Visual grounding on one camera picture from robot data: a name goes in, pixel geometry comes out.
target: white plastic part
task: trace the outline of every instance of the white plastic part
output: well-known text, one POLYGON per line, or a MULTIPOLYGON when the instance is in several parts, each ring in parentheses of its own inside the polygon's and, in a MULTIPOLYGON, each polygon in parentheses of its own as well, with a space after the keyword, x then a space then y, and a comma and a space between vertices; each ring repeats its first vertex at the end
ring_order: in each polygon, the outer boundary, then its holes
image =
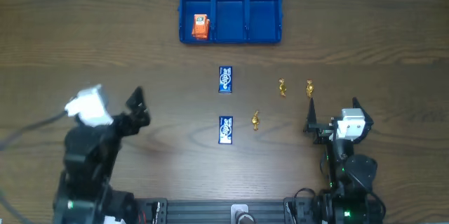
POLYGON ((69 117, 78 115, 87 126, 112 124, 114 120, 106 111, 106 99, 101 93, 101 84, 79 91, 78 95, 65 105, 69 117))
POLYGON ((362 135, 365 116, 360 108, 342 109, 342 118, 337 121, 337 139, 354 140, 362 135))
POLYGON ((105 216, 105 221, 103 222, 103 224, 126 224, 126 223, 123 219, 121 219, 120 221, 116 221, 115 217, 113 216, 105 216))

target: blue plastic container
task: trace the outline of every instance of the blue plastic container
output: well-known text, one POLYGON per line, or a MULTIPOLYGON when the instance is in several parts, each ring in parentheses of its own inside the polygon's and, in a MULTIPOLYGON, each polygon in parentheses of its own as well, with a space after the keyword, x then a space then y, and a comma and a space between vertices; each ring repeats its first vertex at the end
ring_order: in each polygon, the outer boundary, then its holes
POLYGON ((282 38, 282 0, 180 0, 180 41, 276 43, 282 38), (210 19, 208 40, 192 36, 195 14, 210 19))

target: brown wooden surface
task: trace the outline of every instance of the brown wooden surface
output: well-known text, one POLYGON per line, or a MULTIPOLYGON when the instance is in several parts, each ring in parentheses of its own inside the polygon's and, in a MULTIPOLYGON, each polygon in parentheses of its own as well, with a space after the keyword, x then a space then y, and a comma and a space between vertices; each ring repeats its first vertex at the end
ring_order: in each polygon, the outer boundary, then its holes
MULTIPOLYGON (((185 46, 179 0, 0 0, 0 136, 102 83, 118 113, 137 85, 152 125, 124 140, 112 185, 138 197, 282 199, 326 185, 302 125, 306 79, 327 122, 357 96, 375 120, 358 153, 379 164, 386 223, 449 219, 449 0, 284 0, 278 46, 185 46), (219 65, 234 92, 218 95, 219 65), (287 98, 278 93, 286 79, 287 98), (250 119, 260 110, 260 130, 250 119), (234 144, 217 118, 234 115, 234 144)), ((63 119, 0 152, 0 193, 48 223, 63 119)), ((0 206, 4 223, 17 221, 0 206)))

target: tic tac logo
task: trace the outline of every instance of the tic tac logo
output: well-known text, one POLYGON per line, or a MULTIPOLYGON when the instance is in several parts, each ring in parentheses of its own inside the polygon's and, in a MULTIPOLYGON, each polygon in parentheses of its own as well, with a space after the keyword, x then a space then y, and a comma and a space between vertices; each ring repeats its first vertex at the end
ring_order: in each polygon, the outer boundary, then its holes
POLYGON ((223 68, 223 72, 220 75, 220 84, 223 85, 223 89, 229 88, 229 83, 231 82, 231 68, 223 68))
POLYGON ((232 119, 223 119, 223 125, 220 127, 220 137, 229 139, 232 134, 232 119))

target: wooden table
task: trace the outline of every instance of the wooden table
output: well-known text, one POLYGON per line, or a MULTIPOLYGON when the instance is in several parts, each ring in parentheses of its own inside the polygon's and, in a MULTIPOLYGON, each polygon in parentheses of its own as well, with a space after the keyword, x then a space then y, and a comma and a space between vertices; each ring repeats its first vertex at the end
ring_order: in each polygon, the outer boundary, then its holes
MULTIPOLYGON (((323 146, 302 134, 310 78, 320 121, 353 96, 375 120, 356 152, 379 164, 374 187, 385 222, 449 219, 449 0, 283 0, 276 46, 181 44, 178 1, 0 0, 0 135, 57 114, 97 83, 119 113, 141 85, 152 125, 123 140, 115 189, 283 199, 327 186, 323 146), (234 66, 231 95, 217 93, 220 65, 234 66), (226 114, 234 144, 218 145, 218 116, 226 114)), ((74 125, 62 119, 0 152, 0 193, 36 223, 53 215, 62 143, 74 125)), ((17 222, 2 206, 0 218, 17 222)))

